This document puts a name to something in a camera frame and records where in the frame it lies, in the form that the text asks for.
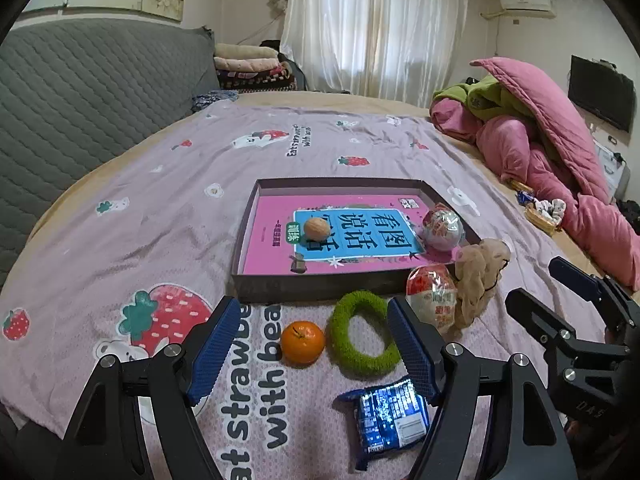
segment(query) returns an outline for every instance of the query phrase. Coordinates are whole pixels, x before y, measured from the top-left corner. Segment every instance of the green blanket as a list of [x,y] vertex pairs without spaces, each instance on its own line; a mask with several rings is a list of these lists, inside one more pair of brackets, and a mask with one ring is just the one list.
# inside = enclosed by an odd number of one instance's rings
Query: green blanket
[[460,83],[436,92],[433,99],[448,97],[460,101],[478,119],[487,122],[498,115],[532,118],[529,109],[498,83],[491,74],[473,85]]

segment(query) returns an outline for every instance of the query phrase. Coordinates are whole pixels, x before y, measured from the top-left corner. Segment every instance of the television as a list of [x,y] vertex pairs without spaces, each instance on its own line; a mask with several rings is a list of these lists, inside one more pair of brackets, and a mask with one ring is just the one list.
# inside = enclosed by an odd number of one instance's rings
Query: television
[[631,131],[634,82],[608,65],[571,56],[569,99],[619,130]]

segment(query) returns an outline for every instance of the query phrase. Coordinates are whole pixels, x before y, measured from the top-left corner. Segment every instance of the orange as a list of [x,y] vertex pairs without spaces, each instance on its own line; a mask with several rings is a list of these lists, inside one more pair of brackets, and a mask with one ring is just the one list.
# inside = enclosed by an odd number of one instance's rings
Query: orange
[[292,363],[309,365],[324,350],[324,333],[315,323],[294,321],[283,330],[280,347],[284,357]]

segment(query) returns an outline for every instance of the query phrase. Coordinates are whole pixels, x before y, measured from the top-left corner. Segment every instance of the gray quilted headboard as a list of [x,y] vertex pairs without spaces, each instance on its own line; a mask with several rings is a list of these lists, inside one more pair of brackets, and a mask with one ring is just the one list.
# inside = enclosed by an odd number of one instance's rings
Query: gray quilted headboard
[[76,180],[218,88],[206,31],[74,19],[0,45],[0,287],[38,218]]

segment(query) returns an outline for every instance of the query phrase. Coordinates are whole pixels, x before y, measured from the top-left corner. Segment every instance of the stack of folded blankets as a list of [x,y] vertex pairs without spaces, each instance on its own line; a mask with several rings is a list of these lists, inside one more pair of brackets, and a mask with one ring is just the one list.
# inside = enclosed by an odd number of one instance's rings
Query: stack of folded blankets
[[266,46],[216,45],[214,58],[220,88],[238,93],[297,90],[289,63]]

